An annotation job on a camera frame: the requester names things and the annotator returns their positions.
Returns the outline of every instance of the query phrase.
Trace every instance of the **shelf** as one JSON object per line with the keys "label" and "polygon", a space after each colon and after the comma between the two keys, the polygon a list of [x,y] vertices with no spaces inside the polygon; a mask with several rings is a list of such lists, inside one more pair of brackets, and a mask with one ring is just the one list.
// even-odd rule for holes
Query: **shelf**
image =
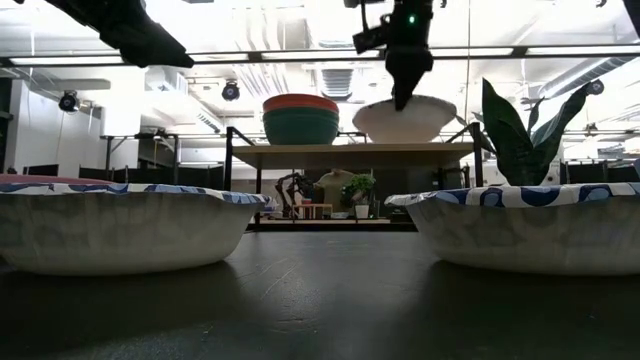
{"label": "shelf", "polygon": [[391,220],[389,219],[362,219],[356,220],[347,219],[347,220],[268,220],[263,219],[261,224],[304,224],[304,225],[337,225],[337,224],[390,224]]}
{"label": "shelf", "polygon": [[473,152],[473,143],[278,145],[233,148],[233,156],[262,169],[444,167]]}

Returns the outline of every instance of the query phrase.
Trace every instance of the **camera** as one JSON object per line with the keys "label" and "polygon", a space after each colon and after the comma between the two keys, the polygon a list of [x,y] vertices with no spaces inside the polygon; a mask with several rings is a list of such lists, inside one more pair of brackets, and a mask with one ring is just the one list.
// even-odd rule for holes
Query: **camera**
{"label": "camera", "polygon": [[235,80],[227,80],[227,85],[222,89],[222,98],[227,101],[238,100],[238,98],[240,98],[240,89]]}
{"label": "camera", "polygon": [[60,102],[58,103],[60,110],[68,113],[75,114],[80,108],[80,101],[78,100],[78,93],[75,90],[67,90],[64,92]]}

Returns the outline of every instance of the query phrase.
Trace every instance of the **white paper bowl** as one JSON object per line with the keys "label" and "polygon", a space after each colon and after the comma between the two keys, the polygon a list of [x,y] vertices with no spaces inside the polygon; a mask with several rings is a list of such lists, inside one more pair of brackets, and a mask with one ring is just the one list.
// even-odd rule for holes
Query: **white paper bowl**
{"label": "white paper bowl", "polygon": [[640,273],[640,183],[489,187],[391,196],[442,259],[497,270]]}
{"label": "white paper bowl", "polygon": [[117,275],[201,266],[270,198],[141,184],[0,184],[0,255],[19,270]]}
{"label": "white paper bowl", "polygon": [[392,100],[365,106],[354,116],[353,125],[375,143],[425,143],[438,136],[456,113],[450,102],[414,95],[401,112],[395,110]]}

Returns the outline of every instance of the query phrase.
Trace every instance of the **snake plant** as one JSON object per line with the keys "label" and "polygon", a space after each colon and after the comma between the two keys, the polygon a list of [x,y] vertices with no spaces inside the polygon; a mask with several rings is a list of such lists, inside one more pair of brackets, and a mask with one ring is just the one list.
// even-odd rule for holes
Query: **snake plant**
{"label": "snake plant", "polygon": [[532,133],[540,115],[540,99],[531,109],[525,129],[516,109],[496,93],[489,81],[482,84],[482,117],[498,159],[498,169],[512,186],[536,186],[544,181],[549,165],[558,153],[567,124],[582,110],[587,96],[597,85],[588,83],[571,94],[558,114]]}

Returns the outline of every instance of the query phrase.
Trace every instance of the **robot arm in background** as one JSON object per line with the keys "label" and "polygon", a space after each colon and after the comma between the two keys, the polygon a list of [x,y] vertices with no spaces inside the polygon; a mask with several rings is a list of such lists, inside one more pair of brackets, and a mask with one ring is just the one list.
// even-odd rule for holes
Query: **robot arm in background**
{"label": "robot arm in background", "polygon": [[46,1],[78,23],[96,30],[100,40],[120,50],[122,58],[133,65],[193,67],[187,49],[147,15],[144,0]]}
{"label": "robot arm in background", "polygon": [[[283,187],[282,187],[284,182],[289,179],[292,179],[292,180],[289,186],[287,186],[286,192],[287,192],[287,195],[289,195],[291,204],[289,204],[289,202],[287,201],[287,197],[284,195]],[[291,205],[296,205],[296,197],[295,197],[296,193],[300,193],[302,197],[310,199],[313,197],[314,185],[306,177],[298,173],[292,173],[278,179],[278,182],[276,183],[275,188],[276,188],[276,191],[278,192],[278,195],[280,195],[280,197],[282,198],[282,217],[289,218],[289,216],[291,216],[291,210],[292,210]]]}

